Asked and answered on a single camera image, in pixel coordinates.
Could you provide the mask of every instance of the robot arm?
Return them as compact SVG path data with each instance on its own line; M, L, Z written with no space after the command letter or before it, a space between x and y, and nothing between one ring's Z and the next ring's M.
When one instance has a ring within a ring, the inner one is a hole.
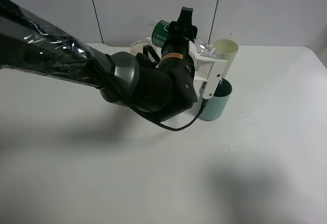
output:
M185 127L174 129L160 123L197 101L193 80L199 57L190 54L197 34L192 11L182 8L179 19L170 24L160 60L150 46L136 57L126 52L103 54L10 0L0 0L0 68L93 86L106 101L128 106L156 125L179 131L196 120L207 102ZM150 61L149 52L157 63Z

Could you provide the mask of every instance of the green bottle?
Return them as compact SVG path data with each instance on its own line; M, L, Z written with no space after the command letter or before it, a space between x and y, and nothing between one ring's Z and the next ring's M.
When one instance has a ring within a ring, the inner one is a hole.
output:
M168 29L170 22L164 20L156 20L152 25L151 33L147 36L147 40L155 46L163 47L168 38Z

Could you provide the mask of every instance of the white table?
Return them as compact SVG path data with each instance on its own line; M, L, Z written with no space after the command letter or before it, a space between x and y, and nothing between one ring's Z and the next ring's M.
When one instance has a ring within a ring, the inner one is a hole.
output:
M326 223L327 69L304 47L241 46L227 79L220 119L169 132L94 88L2 70L0 222Z

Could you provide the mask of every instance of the cup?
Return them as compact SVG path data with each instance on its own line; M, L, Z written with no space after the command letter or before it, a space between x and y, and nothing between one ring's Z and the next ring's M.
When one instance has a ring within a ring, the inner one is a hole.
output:
M146 46L146 45L152 46L153 49L157 52L157 47L154 46L154 45L152 45L152 44L150 44L147 40L138 40L138 41L132 43L130 53L133 56L136 56L137 53L143 53L143 47ZM151 55L149 55L149 58L150 58L150 60L152 62L155 61Z
M218 85L214 96L209 99L200 117L204 120L212 121L221 116L224 108L228 102L232 87L230 82L223 79L222 83ZM199 109L202 103L202 98L199 99Z
M227 60L227 64L223 73L223 77L225 78L233 60L239 50L239 46L229 39L219 39L213 43L213 47L217 49L217 52L220 52L221 60Z

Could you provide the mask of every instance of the white wall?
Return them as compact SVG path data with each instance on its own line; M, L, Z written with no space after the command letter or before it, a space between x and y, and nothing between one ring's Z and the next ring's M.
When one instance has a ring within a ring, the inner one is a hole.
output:
M95 0L104 43L130 46L144 39L155 19L177 20L181 7L194 8L199 36L209 38L217 0Z
M220 0L211 42L311 46L327 26L327 0Z
M101 42L92 0L11 0L84 42Z

